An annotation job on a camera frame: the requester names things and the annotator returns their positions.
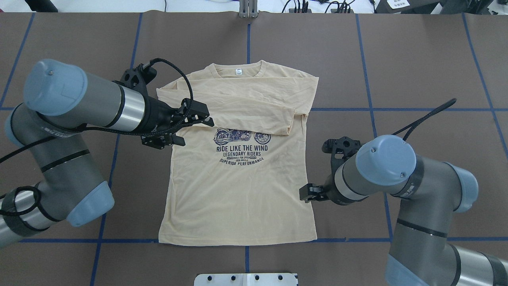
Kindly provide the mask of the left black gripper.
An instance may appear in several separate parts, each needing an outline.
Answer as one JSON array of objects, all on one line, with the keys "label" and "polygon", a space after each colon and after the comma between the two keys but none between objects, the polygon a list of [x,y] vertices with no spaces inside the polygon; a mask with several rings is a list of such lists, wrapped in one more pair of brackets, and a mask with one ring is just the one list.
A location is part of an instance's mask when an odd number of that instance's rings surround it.
[{"label": "left black gripper", "polygon": [[150,96],[143,99],[145,109],[140,122],[140,136],[145,146],[155,149],[164,149],[168,145],[185,146],[185,139],[174,133],[198,124],[215,126],[204,103],[185,98],[180,107],[172,108]]}]

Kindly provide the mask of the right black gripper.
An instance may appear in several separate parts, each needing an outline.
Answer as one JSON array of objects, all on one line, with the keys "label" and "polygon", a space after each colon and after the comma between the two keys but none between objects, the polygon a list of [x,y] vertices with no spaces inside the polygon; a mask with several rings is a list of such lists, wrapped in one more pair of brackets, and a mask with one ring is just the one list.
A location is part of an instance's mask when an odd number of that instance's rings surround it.
[{"label": "right black gripper", "polygon": [[306,184],[299,189],[300,201],[331,201],[337,205],[345,206],[345,201],[339,193],[334,177],[330,174],[322,185]]}]

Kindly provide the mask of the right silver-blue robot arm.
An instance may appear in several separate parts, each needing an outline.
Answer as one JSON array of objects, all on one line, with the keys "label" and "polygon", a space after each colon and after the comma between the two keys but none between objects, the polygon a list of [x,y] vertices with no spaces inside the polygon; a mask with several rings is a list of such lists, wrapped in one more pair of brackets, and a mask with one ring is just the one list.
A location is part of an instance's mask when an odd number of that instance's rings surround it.
[{"label": "right silver-blue robot arm", "polygon": [[454,213],[477,200],[479,187],[468,170],[419,156],[396,135],[365,144],[349,137],[329,139],[331,174],[322,185],[300,188],[305,202],[341,206],[375,193],[400,199],[385,279],[390,286],[506,286],[507,261],[447,242]]}]

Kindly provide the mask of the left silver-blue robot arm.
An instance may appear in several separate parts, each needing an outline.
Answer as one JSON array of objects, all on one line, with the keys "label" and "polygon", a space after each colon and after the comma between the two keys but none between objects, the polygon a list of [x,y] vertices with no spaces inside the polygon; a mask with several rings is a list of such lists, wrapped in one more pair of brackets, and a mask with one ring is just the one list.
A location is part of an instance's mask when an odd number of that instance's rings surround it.
[{"label": "left silver-blue robot arm", "polygon": [[[189,96],[171,107],[149,96],[147,84],[165,63],[185,80]],[[185,145],[180,129],[213,126],[208,107],[194,99],[187,76],[173,63],[154,58],[125,70],[119,80],[106,80],[58,60],[35,63],[23,89],[23,103],[5,123],[6,136],[18,149],[29,150],[44,179],[16,187],[1,196],[1,247],[38,235],[60,221],[80,227],[114,206],[108,181],[98,170],[85,141],[85,131],[138,136],[142,145],[164,149]]]}]

